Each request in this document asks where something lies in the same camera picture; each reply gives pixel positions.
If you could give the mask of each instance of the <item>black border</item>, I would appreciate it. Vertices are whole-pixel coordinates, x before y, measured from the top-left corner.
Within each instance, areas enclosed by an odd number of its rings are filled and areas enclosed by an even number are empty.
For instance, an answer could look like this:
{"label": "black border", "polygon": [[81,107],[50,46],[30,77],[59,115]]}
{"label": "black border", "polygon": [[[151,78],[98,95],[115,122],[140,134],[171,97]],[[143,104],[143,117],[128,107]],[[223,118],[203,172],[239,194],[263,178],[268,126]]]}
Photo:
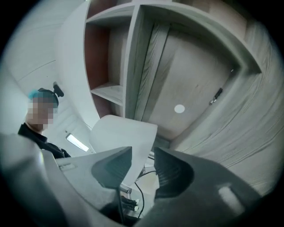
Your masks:
{"label": "black border", "polygon": [[[2,3],[1,18],[1,53],[15,30],[17,24],[21,21],[23,16],[37,3],[37,0],[27,1],[5,1]],[[250,0],[238,0],[238,2],[257,20],[261,21],[268,29],[270,35],[278,45],[280,52],[283,50],[283,16],[284,10],[282,1],[270,0],[270,1],[250,1]],[[248,215],[244,216],[239,222],[235,222],[235,225],[248,225],[248,224],[272,224],[281,225],[282,221],[282,202],[283,202],[283,182],[284,172],[278,184],[273,192],[268,194],[260,202],[260,205],[253,209]],[[1,205],[2,205],[2,223],[6,221],[9,225],[25,225],[34,226],[33,222],[25,215],[25,211],[14,201],[9,189],[6,187],[3,179],[0,179],[0,192],[1,192]]]}

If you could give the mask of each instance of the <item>chair backrest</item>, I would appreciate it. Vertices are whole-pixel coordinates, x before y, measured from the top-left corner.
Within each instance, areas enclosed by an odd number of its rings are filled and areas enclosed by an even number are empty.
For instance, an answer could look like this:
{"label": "chair backrest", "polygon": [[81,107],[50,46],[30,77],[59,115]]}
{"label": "chair backrest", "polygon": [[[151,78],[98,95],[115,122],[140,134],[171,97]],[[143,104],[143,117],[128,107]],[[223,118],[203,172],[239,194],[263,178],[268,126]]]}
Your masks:
{"label": "chair backrest", "polygon": [[136,181],[152,149],[157,125],[107,115],[93,127],[90,145],[96,153],[119,147],[132,147],[132,164],[123,180],[127,186]]}

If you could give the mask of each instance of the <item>red-brown panel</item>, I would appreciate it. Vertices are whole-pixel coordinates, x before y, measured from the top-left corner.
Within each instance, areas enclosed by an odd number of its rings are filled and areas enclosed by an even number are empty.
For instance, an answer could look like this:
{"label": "red-brown panel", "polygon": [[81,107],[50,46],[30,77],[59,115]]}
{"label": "red-brown panel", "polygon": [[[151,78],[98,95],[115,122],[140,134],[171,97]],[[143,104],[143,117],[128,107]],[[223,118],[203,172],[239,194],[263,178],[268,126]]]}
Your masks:
{"label": "red-brown panel", "polygon": [[92,0],[90,3],[87,19],[91,16],[116,6],[117,0]]}
{"label": "red-brown panel", "polygon": [[109,29],[86,24],[85,64],[91,90],[108,82],[109,37]]}
{"label": "red-brown panel", "polygon": [[97,112],[99,114],[99,118],[102,118],[106,115],[110,115],[111,114],[111,107],[110,107],[110,101],[99,97],[95,94],[92,94]]}

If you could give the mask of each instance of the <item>floor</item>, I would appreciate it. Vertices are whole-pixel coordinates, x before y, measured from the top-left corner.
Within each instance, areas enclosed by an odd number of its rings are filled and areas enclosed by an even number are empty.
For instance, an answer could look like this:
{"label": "floor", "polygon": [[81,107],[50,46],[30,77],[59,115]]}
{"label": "floor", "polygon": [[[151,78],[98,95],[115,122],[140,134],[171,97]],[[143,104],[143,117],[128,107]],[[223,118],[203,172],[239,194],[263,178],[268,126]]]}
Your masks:
{"label": "floor", "polygon": [[222,164],[265,195],[283,165],[284,67],[261,24],[248,25],[245,41],[263,73],[238,72],[220,99],[170,147]]}
{"label": "floor", "polygon": [[[142,190],[143,196],[144,196],[144,209],[143,209],[143,212],[141,214],[142,218],[150,211],[150,209],[154,205],[155,191],[158,188],[158,186],[156,185],[157,182],[158,182],[158,177],[155,175],[154,172],[150,173],[146,176],[141,177],[136,182],[136,184]],[[143,200],[142,200],[141,192],[139,191],[139,189],[135,185],[132,186],[132,192],[131,192],[130,197],[131,197],[132,200],[140,199],[140,202],[138,203],[139,210],[138,211],[131,211],[129,213],[130,216],[138,217],[140,212],[141,212],[141,209],[143,207]]]}

